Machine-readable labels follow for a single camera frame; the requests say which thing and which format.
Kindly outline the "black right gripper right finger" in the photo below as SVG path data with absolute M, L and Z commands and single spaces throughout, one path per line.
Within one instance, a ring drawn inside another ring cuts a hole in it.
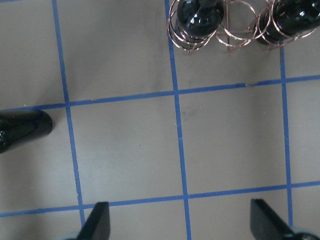
M 250 231 L 255 240 L 295 240 L 295 232 L 262 198 L 250 201 Z

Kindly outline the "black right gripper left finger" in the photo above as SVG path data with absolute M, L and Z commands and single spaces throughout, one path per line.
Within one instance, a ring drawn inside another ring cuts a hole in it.
M 94 205 L 76 240 L 108 240 L 111 235 L 109 203 L 97 202 Z

